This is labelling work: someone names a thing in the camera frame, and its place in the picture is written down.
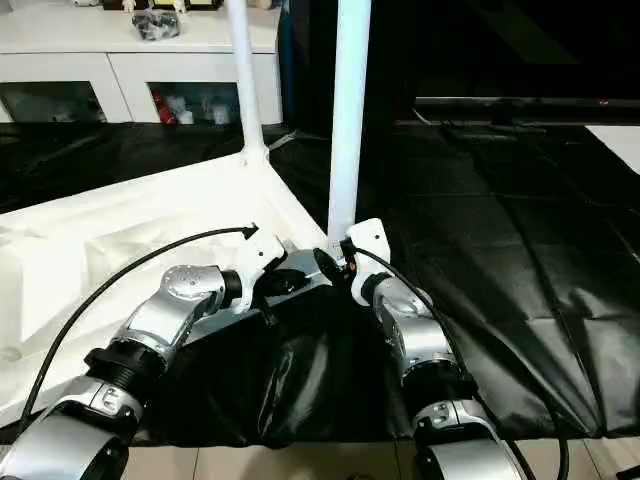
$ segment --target white pole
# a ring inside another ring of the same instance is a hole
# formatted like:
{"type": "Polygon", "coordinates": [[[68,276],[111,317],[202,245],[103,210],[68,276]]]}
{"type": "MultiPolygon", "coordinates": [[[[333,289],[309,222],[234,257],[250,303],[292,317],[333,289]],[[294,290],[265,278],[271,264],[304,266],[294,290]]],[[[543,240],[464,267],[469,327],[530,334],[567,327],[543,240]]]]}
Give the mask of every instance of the white pole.
{"type": "Polygon", "coordinates": [[[266,159],[269,151],[262,138],[258,112],[258,98],[256,97],[251,60],[247,2],[246,0],[227,0],[225,4],[229,9],[229,20],[231,21],[231,40],[238,76],[238,99],[244,134],[244,153],[250,161],[256,158],[266,159]]]}
{"type": "Polygon", "coordinates": [[[330,246],[345,238],[356,218],[370,17],[371,0],[340,0],[327,228],[330,246]]]}

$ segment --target white cabinet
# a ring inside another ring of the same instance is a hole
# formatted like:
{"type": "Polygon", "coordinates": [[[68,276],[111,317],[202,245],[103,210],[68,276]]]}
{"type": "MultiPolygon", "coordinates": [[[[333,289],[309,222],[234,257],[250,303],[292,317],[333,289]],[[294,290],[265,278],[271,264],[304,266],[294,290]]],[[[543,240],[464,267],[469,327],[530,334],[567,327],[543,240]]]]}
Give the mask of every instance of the white cabinet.
{"type": "MultiPolygon", "coordinates": [[[[277,9],[248,11],[265,125],[282,121],[279,16],[277,9]]],[[[169,97],[186,102],[196,123],[235,123],[235,82],[225,8],[190,12],[179,36],[155,42],[143,41],[124,12],[74,7],[67,0],[0,16],[0,122],[159,122],[156,93],[159,105],[169,97]]]]}
{"type": "Polygon", "coordinates": [[[2,54],[0,99],[0,121],[50,121],[90,116],[93,110],[96,119],[131,121],[109,59],[101,53],[2,54]]]}
{"type": "MultiPolygon", "coordinates": [[[[167,96],[172,91],[191,97],[187,108],[195,110],[196,122],[210,119],[212,113],[204,110],[215,105],[216,97],[231,103],[228,114],[239,120],[231,53],[113,53],[109,58],[134,122],[160,121],[152,92],[167,96]],[[172,88],[171,84],[182,85],[172,88]]],[[[282,122],[277,55],[254,54],[253,67],[260,121],[263,125],[282,122]]]]}

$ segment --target black cloth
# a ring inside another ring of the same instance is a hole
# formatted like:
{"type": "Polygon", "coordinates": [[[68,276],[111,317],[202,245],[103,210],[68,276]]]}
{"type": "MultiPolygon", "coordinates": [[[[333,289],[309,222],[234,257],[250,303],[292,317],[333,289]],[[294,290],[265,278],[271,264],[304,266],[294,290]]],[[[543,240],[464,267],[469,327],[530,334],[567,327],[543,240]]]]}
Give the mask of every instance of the black cloth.
{"type": "MultiPolygon", "coordinates": [[[[3,211],[238,151],[237,135],[160,125],[7,127],[3,211]]],[[[324,227],[330,143],[274,168],[324,227]]],[[[398,128],[363,146],[358,217],[435,299],[509,438],[640,433],[638,178],[579,127],[398,128]]],[[[321,288],[186,347],[139,440],[278,446],[410,432],[375,322],[321,288]]]]}

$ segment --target robotic arm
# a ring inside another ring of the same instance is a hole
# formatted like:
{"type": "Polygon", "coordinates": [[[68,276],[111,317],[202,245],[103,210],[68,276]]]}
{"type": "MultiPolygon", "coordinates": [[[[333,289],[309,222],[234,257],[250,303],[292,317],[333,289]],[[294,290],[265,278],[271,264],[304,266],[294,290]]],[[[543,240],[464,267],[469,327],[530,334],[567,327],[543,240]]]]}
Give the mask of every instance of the robotic arm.
{"type": "Polygon", "coordinates": [[[249,310],[255,282],[284,255],[275,237],[258,231],[239,250],[236,270],[169,269],[107,348],[87,355],[86,375],[18,438],[0,480],[119,479],[145,404],[193,324],[220,309],[249,310]]]}
{"type": "MultiPolygon", "coordinates": [[[[417,447],[416,479],[520,480],[524,478],[512,452],[476,397],[472,378],[459,365],[431,305],[379,262],[390,251],[378,219],[352,226],[343,249],[353,255],[356,275],[351,294],[370,305],[392,347],[402,394],[417,447]]],[[[430,300],[422,292],[422,297],[430,300]]]]}

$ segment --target tiled floor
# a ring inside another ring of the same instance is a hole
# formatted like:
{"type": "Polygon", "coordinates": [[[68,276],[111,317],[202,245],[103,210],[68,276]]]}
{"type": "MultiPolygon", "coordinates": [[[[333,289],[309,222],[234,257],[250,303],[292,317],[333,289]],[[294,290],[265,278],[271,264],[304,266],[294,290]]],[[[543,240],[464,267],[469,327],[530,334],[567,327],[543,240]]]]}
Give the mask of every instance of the tiled floor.
{"type": "MultiPolygon", "coordinates": [[[[555,479],[555,440],[520,442],[538,480],[555,479]]],[[[570,480],[615,480],[615,472],[640,464],[640,439],[569,442],[570,480]]],[[[282,450],[136,448],[126,480],[412,480],[413,447],[378,444],[298,444],[282,450]]]]}

